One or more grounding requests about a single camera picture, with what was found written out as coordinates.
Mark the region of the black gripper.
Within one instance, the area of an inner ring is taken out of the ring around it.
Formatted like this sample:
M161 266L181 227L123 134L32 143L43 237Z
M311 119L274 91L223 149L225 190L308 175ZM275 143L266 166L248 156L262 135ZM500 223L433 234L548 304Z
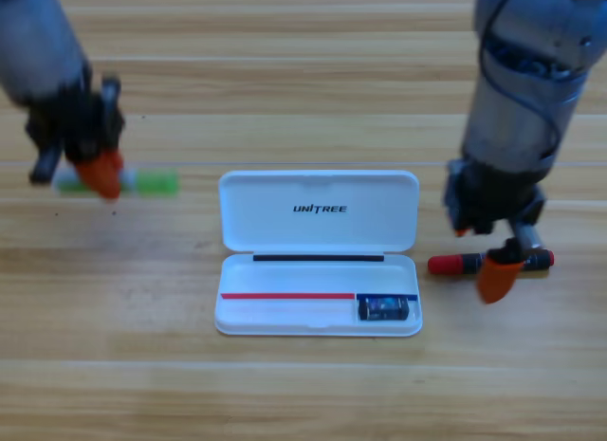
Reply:
M543 248L536 230L545 196L532 173L499 171L472 159L454 159L447 165L443 203L456 236L469 231L489 235L500 221L508 223L511 243L486 254L476 278L484 303L497 303L514 286L522 259Z
M38 152L29 182L50 184L61 158L66 157L78 163L75 170L85 187L102 199L116 200L123 169L121 152L116 150L124 127L121 81L106 75L95 90L91 79L83 75L51 96L26 102L26 131Z

